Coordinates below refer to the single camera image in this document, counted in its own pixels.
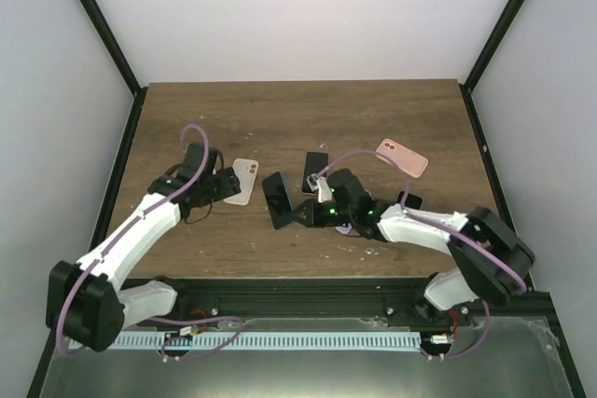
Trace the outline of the teal-edged black phone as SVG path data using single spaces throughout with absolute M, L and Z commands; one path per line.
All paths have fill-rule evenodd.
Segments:
M 261 186 L 273 228 L 279 230 L 291 224 L 293 207 L 282 174 L 274 172 L 263 179 Z

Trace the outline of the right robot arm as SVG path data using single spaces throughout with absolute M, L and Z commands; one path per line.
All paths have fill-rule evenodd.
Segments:
M 504 306 L 527 292 L 535 255 L 493 211 L 433 213 L 372 197 L 348 169 L 311 177 L 314 196 L 294 207 L 279 172 L 262 190 L 275 228 L 349 226 L 363 239 L 407 243 L 449 255 L 455 269 L 433 276 L 414 303 L 417 320 L 440 323 L 448 309 L 477 299 Z

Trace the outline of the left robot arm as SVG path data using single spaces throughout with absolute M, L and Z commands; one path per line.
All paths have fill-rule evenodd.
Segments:
M 70 338 L 106 350 L 120 332 L 143 321 L 171 327 L 190 316 L 187 288 L 159 276 L 140 286 L 124 282 L 149 249 L 192 210 L 241 193 L 241 182 L 215 147 L 191 144 L 182 162 L 155 179 L 132 214 L 75 263 L 59 262 L 49 273 L 46 325 L 60 347 Z

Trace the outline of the lavender phone case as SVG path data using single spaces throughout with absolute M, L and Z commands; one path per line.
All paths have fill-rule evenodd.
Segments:
M 352 232 L 353 227 L 350 224 L 346 224 L 343 226 L 335 226 L 335 230 L 342 235 L 348 235 Z

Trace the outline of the beige phone case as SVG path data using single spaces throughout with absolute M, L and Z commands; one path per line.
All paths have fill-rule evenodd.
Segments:
M 224 199 L 225 203 L 236 206 L 246 206 L 249 203 L 257 179 L 258 167 L 258 161 L 254 159 L 236 158 L 233 161 L 232 168 L 239 179 L 241 191 Z

